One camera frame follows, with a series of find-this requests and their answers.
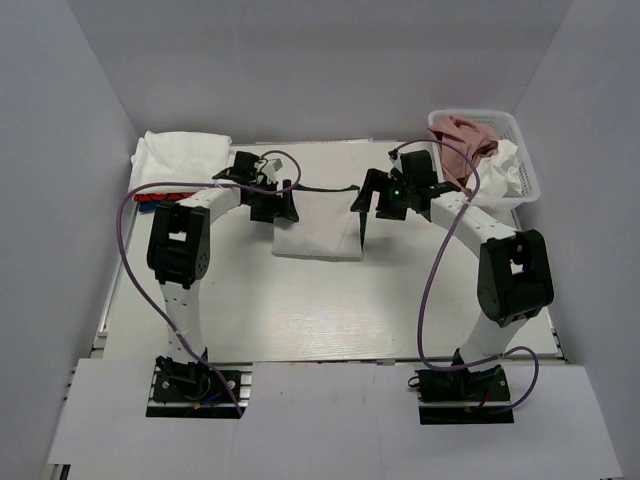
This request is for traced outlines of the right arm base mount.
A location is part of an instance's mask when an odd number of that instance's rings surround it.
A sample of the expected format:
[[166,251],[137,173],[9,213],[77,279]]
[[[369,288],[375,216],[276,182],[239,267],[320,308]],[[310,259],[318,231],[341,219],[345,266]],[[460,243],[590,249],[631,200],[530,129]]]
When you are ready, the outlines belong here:
[[507,377],[500,365],[475,373],[417,370],[407,385],[417,393],[421,425],[514,422]]

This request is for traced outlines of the white green Charlie Brown t-shirt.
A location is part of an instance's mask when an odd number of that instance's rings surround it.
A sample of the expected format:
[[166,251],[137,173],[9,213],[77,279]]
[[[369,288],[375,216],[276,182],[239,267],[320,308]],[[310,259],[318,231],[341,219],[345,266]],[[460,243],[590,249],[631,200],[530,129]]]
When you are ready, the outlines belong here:
[[297,221],[274,221],[272,254],[327,261],[362,258],[365,217],[350,210],[360,187],[321,189],[298,185],[292,192]]

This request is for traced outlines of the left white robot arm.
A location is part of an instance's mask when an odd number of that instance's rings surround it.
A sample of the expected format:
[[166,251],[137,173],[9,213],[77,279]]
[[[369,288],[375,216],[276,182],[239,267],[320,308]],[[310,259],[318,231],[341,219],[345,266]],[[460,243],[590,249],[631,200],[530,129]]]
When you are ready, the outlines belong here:
[[195,183],[190,197],[156,207],[146,260],[161,290],[168,328],[168,353],[157,366],[188,398],[202,398],[211,387],[199,299],[211,261],[211,226],[240,206],[250,208],[253,221],[297,222],[292,191],[301,177],[278,179],[282,157],[291,156],[280,150],[261,156],[241,151],[210,181]]

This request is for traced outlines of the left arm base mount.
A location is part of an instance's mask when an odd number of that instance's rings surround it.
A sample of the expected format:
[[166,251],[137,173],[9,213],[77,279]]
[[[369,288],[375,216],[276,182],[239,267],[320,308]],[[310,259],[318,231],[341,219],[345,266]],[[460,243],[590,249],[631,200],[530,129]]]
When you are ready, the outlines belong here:
[[148,418],[239,419],[248,405],[252,372],[222,369],[222,378],[201,363],[155,359],[146,407]]

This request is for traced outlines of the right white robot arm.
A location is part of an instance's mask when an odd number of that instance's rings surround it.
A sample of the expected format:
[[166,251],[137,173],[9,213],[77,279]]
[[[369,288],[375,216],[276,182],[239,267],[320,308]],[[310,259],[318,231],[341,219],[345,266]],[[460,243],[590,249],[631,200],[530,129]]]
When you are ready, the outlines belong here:
[[425,150],[389,153],[388,172],[367,171],[353,212],[402,221],[414,211],[445,229],[445,244],[457,239],[478,260],[476,293],[480,314],[449,366],[429,361],[417,373],[422,401],[474,402],[489,399],[504,380],[503,359],[527,347],[511,344],[515,335],[554,299],[544,237],[519,231],[473,205],[451,182],[438,180]]

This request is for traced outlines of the pink t-shirt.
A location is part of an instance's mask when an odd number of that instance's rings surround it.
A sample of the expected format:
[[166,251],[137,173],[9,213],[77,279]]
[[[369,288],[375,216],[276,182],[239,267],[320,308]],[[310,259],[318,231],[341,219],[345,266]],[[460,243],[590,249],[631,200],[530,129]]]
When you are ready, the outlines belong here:
[[[433,138],[463,152],[477,167],[483,158],[492,156],[498,147],[495,130],[464,117],[446,115],[429,126]],[[450,147],[438,145],[440,165],[446,181],[465,188],[472,169],[466,160]]]

